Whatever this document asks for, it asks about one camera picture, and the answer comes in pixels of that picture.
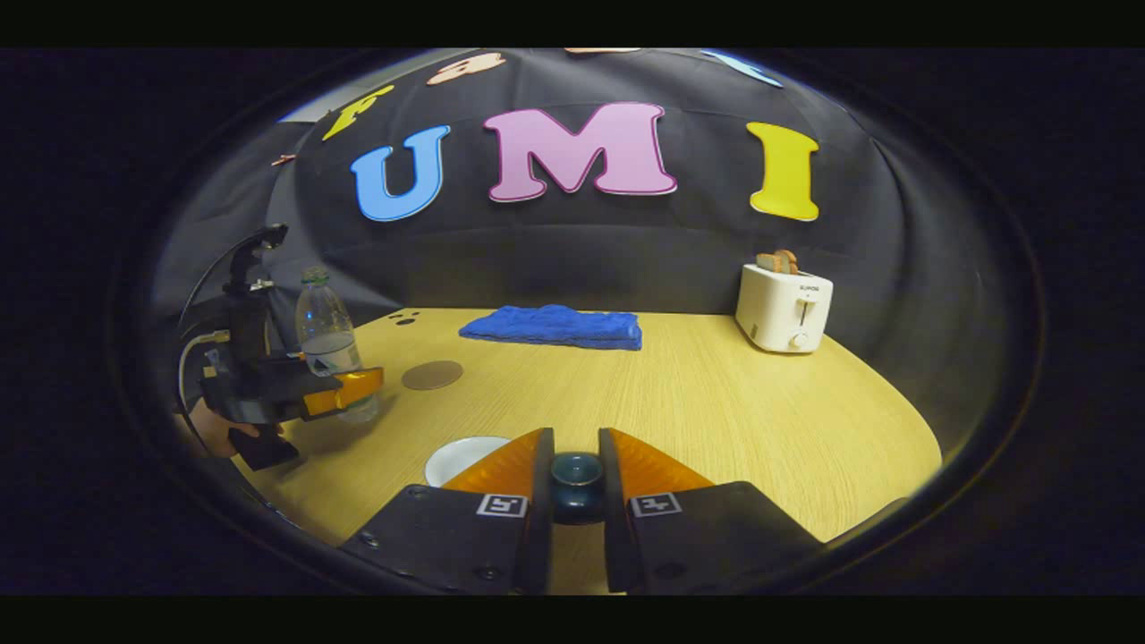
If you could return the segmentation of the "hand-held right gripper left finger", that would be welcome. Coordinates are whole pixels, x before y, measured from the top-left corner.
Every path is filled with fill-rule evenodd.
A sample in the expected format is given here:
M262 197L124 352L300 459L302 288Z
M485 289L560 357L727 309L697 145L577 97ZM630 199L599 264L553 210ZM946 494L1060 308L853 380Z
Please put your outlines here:
M535 429L441 487L408 485L339 547L433 594L548 592L553 429Z

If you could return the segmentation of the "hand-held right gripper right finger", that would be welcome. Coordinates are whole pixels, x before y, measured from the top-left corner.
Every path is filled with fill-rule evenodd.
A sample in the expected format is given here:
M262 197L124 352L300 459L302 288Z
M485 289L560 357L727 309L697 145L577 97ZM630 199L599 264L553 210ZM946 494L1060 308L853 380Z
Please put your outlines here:
M821 539L750 482L712 482L618 429L598 432L598 458L613 594L752 594L826 553Z

